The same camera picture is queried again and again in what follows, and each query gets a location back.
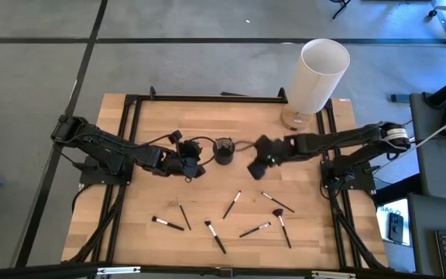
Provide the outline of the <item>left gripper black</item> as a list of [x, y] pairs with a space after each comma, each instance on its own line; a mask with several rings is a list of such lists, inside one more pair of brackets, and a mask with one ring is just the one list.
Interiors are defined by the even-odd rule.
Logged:
[[160, 168], [164, 177], [183, 176], [192, 180], [205, 174], [205, 169], [198, 164], [188, 164], [185, 169], [184, 162], [175, 153], [167, 153], [161, 160]]

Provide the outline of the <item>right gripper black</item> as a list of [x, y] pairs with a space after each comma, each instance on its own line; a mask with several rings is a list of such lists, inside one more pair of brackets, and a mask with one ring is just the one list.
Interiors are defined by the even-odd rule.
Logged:
[[286, 146], [280, 139], [271, 140], [267, 136], [261, 135], [252, 145], [256, 157], [247, 166], [247, 169], [255, 180], [260, 180], [265, 175], [267, 168], [281, 165], [286, 157]]

